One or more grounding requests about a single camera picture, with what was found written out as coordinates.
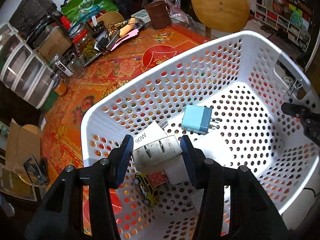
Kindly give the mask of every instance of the floral tablecloth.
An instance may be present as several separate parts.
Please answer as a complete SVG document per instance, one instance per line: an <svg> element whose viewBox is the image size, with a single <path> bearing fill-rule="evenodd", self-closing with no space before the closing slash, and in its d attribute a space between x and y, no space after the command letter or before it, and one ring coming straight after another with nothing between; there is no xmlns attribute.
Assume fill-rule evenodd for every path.
<svg viewBox="0 0 320 240"><path fill-rule="evenodd" d="M91 106L145 71L204 42L205 37L181 25L157 31L147 27L136 38L90 65L84 77L72 79L67 93L58 98L45 116L41 152L48 160L50 183L67 165L83 167L80 125ZM121 203L116 192L110 192L113 210L118 213ZM90 234L87 188L83 197L84 228Z"/></svg>

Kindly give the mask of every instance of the toy car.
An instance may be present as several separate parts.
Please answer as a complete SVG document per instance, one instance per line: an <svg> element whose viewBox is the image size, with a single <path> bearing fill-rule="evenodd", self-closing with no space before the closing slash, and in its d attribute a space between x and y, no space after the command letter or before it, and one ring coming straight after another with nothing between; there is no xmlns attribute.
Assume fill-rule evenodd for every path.
<svg viewBox="0 0 320 240"><path fill-rule="evenodd" d="M135 175L133 183L139 185L140 191L144 196L143 203L150 207L154 207L159 200L158 191L151 185L147 175L139 172Z"/></svg>

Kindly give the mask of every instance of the toy car wheel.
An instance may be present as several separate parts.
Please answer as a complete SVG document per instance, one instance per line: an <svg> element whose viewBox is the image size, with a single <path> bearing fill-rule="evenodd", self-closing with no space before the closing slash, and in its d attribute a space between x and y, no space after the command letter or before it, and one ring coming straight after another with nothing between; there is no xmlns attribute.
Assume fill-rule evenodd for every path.
<svg viewBox="0 0 320 240"><path fill-rule="evenodd" d="M140 183L140 179L134 178L134 179L133 179L133 183L136 184L136 185L138 185L138 184Z"/></svg>
<svg viewBox="0 0 320 240"><path fill-rule="evenodd" d="M144 203L145 205L150 205L150 200L148 200L148 199L146 198L146 199L143 200L143 203Z"/></svg>

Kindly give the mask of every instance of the power adapter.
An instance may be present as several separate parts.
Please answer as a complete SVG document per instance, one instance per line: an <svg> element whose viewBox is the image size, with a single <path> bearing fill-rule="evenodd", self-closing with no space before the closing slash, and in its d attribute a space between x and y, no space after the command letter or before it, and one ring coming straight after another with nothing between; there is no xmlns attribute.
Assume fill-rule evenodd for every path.
<svg viewBox="0 0 320 240"><path fill-rule="evenodd" d="M211 118L212 109L204 106L193 106L187 105L182 122L181 127L184 130L207 134L209 128L220 128L218 125L210 124L210 121L219 121L222 120L220 118Z"/></svg>

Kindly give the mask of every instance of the green bag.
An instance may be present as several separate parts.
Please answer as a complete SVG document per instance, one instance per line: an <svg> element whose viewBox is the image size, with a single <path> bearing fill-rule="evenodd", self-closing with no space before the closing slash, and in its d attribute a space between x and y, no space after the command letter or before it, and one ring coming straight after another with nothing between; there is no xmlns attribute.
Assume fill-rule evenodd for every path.
<svg viewBox="0 0 320 240"><path fill-rule="evenodd" d="M107 12L119 11L111 0L71 0L61 8L61 11L68 17L69 21L74 23L88 12L97 8L97 6Z"/></svg>

